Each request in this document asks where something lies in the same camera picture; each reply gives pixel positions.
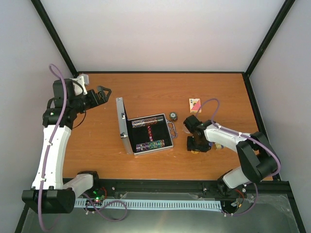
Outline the blue gold playing card box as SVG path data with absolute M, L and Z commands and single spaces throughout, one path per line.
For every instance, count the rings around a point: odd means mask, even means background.
M 213 146 L 212 146 L 215 150 L 221 150 L 221 149 L 224 149 L 225 147 L 219 143 L 213 143 Z

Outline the red playing card box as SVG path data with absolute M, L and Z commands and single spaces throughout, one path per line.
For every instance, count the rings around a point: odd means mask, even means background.
M 189 105 L 190 105 L 190 113 L 201 113 L 202 109 L 201 107 L 201 100 L 200 99 L 189 99 Z

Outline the aluminium poker case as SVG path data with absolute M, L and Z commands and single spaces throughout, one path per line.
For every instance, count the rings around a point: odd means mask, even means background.
M 178 137 L 177 130 L 175 128 L 174 123 L 169 119 L 167 119 L 164 113 L 130 119 L 127 116 L 123 98 L 116 98 L 116 106 L 117 106 L 120 138 L 123 142 L 123 146 L 127 154 L 139 156 L 148 153 L 169 150 L 173 148 L 173 140 Z M 137 144 L 150 142 L 150 140 L 147 133 L 147 126 L 133 128 L 131 121 L 136 119 L 159 117 L 159 116 L 163 116 L 164 121 L 162 123 L 150 126 L 152 128 L 154 141 L 164 140 L 165 147 L 155 150 L 137 152 L 136 151 Z

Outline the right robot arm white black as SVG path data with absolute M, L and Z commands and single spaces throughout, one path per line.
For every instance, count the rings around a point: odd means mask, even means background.
M 187 137 L 188 151 L 208 152 L 212 143 L 218 143 L 237 153 L 240 166 L 217 180 L 221 196 L 229 196 L 232 189 L 242 184 L 257 184 L 279 173 L 280 160 L 263 133 L 237 132 L 211 120 L 201 122 L 194 115 L 184 120 L 183 124 L 192 134 Z

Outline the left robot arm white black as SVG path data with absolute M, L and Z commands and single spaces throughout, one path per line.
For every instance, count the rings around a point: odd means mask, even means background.
M 86 90 L 88 76 L 54 81 L 54 97 L 43 114 L 44 143 L 36 177 L 29 190 L 22 192 L 22 201 L 36 213 L 70 213 L 85 191 L 97 195 L 101 190 L 96 171 L 79 172 L 63 183 L 63 165 L 67 143 L 78 114 L 108 102 L 111 89 L 98 86 Z

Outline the clear round acrylic disc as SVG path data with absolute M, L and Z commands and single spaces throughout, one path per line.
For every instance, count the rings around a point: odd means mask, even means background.
M 183 132 L 185 132 L 185 133 L 189 134 L 189 131 L 188 131 L 188 129 L 187 129 L 187 127 L 186 127 L 185 125 L 183 125 L 182 130 L 183 130 Z

